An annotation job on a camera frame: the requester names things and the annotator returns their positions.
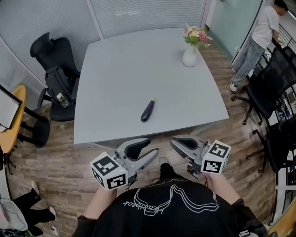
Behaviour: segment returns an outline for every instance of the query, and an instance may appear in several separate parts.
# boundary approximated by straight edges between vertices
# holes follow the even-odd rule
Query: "white t-shirt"
[[[266,6],[259,16],[252,33],[252,39],[262,48],[267,49],[272,40],[273,31],[278,31],[279,16],[272,6]]]

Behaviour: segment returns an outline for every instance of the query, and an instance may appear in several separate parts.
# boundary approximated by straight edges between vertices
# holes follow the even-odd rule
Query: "white cloth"
[[[20,209],[14,204],[13,201],[0,199],[0,205],[3,208],[3,211],[6,215],[7,222],[3,219],[0,219],[0,229],[12,229],[18,231],[26,231],[28,229],[28,224],[20,211]]]
[[[279,16],[272,6],[266,6],[259,15],[258,23],[252,33],[252,39],[267,49],[272,40],[273,31],[278,32]]]

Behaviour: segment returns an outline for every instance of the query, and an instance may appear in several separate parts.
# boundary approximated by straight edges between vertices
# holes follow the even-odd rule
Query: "frosted glass panel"
[[[92,0],[104,37],[135,31],[200,26],[205,0]]]
[[[0,84],[10,92],[20,84],[25,85],[26,106],[30,109],[37,108],[40,92],[44,88],[16,61],[2,42],[0,42]]]
[[[259,10],[261,0],[217,1],[210,32],[228,53],[235,57],[237,47],[244,42]]]
[[[32,43],[50,32],[50,38],[67,37],[80,71],[91,41],[98,40],[85,0],[2,0],[0,35],[17,57],[42,81],[45,71],[30,56]]]

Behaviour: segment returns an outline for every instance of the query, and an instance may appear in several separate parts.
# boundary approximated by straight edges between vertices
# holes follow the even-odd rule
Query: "window blind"
[[[40,80],[45,71],[30,56],[32,43],[44,33],[70,40],[80,71],[88,44],[99,39],[85,0],[2,0],[0,35],[15,55]]]
[[[12,56],[5,45],[0,42],[0,84],[12,92],[18,85],[26,87],[26,106],[37,108],[37,102],[44,86]]]
[[[135,31],[200,26],[206,0],[92,0],[105,38]]]

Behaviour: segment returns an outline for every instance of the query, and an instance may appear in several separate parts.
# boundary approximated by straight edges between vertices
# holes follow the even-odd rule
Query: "chair armrest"
[[[42,106],[43,100],[47,100],[51,102],[51,97],[45,94],[46,91],[47,91],[47,88],[44,88],[40,93],[38,104],[37,104],[38,108]]]
[[[79,78],[75,80],[75,84],[73,86],[73,90],[71,94],[71,100],[74,102],[76,101],[76,98],[77,98],[78,85],[79,85]]]

